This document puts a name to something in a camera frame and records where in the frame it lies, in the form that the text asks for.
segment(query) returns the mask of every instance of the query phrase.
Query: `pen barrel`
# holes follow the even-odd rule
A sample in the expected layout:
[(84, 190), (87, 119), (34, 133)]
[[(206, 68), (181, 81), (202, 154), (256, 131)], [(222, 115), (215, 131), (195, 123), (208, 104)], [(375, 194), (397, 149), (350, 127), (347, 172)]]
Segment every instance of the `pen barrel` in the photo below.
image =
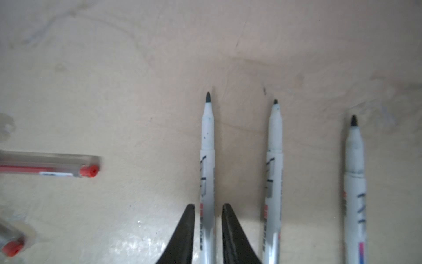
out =
[(281, 235), (283, 153), (267, 152), (266, 177), (262, 263), (278, 264)]
[(201, 149), (214, 149), (214, 115), (211, 103), (205, 103), (204, 115), (202, 116)]
[(200, 263), (215, 263), (215, 151), (200, 152)]
[(0, 219), (0, 250), (8, 257), (15, 256), (24, 246), (24, 234)]
[(345, 173), (343, 199), (346, 264), (365, 264), (366, 180), (363, 173)]

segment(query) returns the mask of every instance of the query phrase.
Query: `marker cap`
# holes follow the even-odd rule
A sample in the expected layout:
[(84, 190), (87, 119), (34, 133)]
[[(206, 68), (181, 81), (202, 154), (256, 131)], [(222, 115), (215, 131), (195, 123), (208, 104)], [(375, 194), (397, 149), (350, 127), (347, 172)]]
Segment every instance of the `marker cap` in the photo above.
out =
[(2, 252), (9, 258), (14, 257), (19, 253), (24, 247), (24, 243), (20, 241), (10, 241), (3, 248)]
[(79, 174), (82, 177), (93, 178), (97, 176), (99, 170), (100, 168), (97, 165), (90, 165), (90, 166), (83, 165), (81, 169), (79, 170)]

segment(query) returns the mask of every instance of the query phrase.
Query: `pen label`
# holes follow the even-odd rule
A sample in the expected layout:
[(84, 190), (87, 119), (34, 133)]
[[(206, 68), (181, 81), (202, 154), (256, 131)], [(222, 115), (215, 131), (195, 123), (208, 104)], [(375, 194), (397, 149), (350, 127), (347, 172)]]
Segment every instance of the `pen label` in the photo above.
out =
[(199, 222), (199, 250), (202, 251), (202, 247), (203, 247), (203, 225), (202, 225), (202, 220), (203, 220), (203, 215), (204, 215), (204, 205), (200, 204), (200, 222)]
[(265, 252), (265, 238), (267, 237), (267, 217), (268, 217), (268, 205), (264, 205), (264, 238), (262, 242), (263, 252)]
[(56, 177), (73, 177), (73, 173), (68, 173), (68, 172), (40, 171), (39, 174), (45, 175), (45, 176), (56, 176)]
[(265, 188), (267, 189), (267, 198), (273, 197), (274, 165), (275, 165), (274, 158), (270, 159), (270, 161), (267, 162), (266, 164), (267, 186)]
[(201, 196), (204, 197), (206, 195), (206, 182), (207, 178), (205, 177), (206, 169), (204, 168), (204, 164), (206, 162), (207, 156), (203, 156), (202, 160), (200, 162), (200, 176), (201, 176), (201, 182), (200, 182), (200, 190), (201, 190)]
[[(201, 190), (201, 198), (206, 195), (206, 170), (205, 167), (207, 156), (203, 156), (200, 162), (200, 190)], [(203, 239), (204, 239), (204, 230), (203, 230), (203, 216), (204, 216), (204, 204), (200, 204), (200, 218), (199, 218), (199, 250), (203, 250)]]
[(357, 218), (358, 218), (358, 232), (359, 237), (366, 237), (366, 203), (365, 203), (365, 193), (360, 193), (357, 195), (358, 198), (358, 210), (357, 210)]

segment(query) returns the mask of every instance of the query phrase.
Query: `marker barrel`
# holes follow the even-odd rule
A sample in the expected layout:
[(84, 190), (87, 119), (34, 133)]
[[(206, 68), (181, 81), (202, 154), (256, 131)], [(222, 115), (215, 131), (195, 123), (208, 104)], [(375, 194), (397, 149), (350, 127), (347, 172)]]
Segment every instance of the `marker barrel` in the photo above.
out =
[(267, 152), (266, 175), (262, 263), (278, 264), (280, 254), (281, 197), (283, 185), (282, 153)]
[(7, 257), (13, 257), (24, 246), (24, 234), (0, 219), (0, 249)]
[(366, 180), (363, 174), (345, 173), (343, 198), (346, 264), (365, 264)]
[(200, 263), (215, 263), (215, 151), (201, 150), (200, 160)]
[(0, 152), (0, 173), (40, 174), (56, 177), (95, 177), (97, 164), (89, 163), (82, 155), (55, 155), (31, 152)]

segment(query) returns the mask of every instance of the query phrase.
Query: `scratch on surface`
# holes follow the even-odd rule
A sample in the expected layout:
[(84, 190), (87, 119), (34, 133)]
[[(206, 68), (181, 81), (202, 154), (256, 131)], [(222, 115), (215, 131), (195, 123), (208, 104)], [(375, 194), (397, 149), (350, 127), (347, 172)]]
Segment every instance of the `scratch on surface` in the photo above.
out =
[(242, 127), (238, 127), (238, 126), (235, 126), (235, 125), (230, 125), (230, 124), (227, 124), (227, 123), (221, 122), (220, 120), (215, 120), (215, 121), (216, 121), (217, 123), (220, 123), (220, 124), (222, 124), (222, 125), (226, 125), (226, 126), (228, 126), (228, 127), (234, 128), (234, 129), (236, 129), (236, 130), (240, 130), (240, 131), (244, 131), (244, 132), (248, 132), (248, 133), (253, 133), (253, 134), (265, 134), (265, 132), (264, 132), (264, 131), (249, 130), (249, 129), (246, 129), (246, 128), (242, 128)]
[(150, 38), (150, 40), (149, 40), (149, 43), (148, 43), (148, 46), (150, 46), (151, 45), (151, 43), (152, 43), (152, 41), (153, 41), (153, 39), (154, 39), (154, 37), (155, 37), (155, 35), (156, 35), (156, 33), (157, 33), (157, 26), (158, 26), (158, 22), (160, 21), (160, 17), (161, 17), (161, 15), (163, 14), (163, 12), (164, 12), (164, 9), (167, 7), (167, 5), (168, 5), (168, 0), (162, 5), (162, 7), (160, 8), (160, 10), (158, 11), (158, 15), (157, 15), (157, 19), (155, 19), (155, 23), (154, 23), (154, 28), (153, 28), (153, 30), (152, 30), (152, 36), (151, 36), (151, 38)]
[(237, 48), (237, 46), (239, 45), (240, 38), (242, 38), (242, 36), (243, 36), (243, 32), (245, 31), (246, 23), (248, 22), (249, 16), (251, 15), (251, 2), (252, 1), (249, 1), (248, 15), (246, 16), (245, 22), (243, 23), (243, 27), (242, 27), (242, 30), (240, 31), (240, 34), (239, 34), (238, 40), (236, 42), (236, 47), (235, 48)]
[(93, 6), (95, 6), (100, 0), (97, 0), (95, 2), (92, 3), (86, 3), (85, 1), (83, 1), (82, 3), (80, 3), (78, 6), (76, 6), (75, 8), (72, 8), (70, 10), (67, 10), (64, 13), (58, 14), (58, 15), (54, 15), (52, 18), (50, 18), (47, 23), (40, 28), (39, 30), (35, 31), (30, 37), (28, 37), (27, 39), (22, 41), (23, 45), (28, 45), (30, 43), (34, 43), (34, 42), (38, 42), (40, 41), (45, 34), (48, 32), (48, 30), (51, 28), (51, 26), (57, 22), (60, 19), (64, 19), (68, 16), (75, 16), (77, 12), (82, 11), (82, 10), (87, 10), (89, 8), (92, 8)]

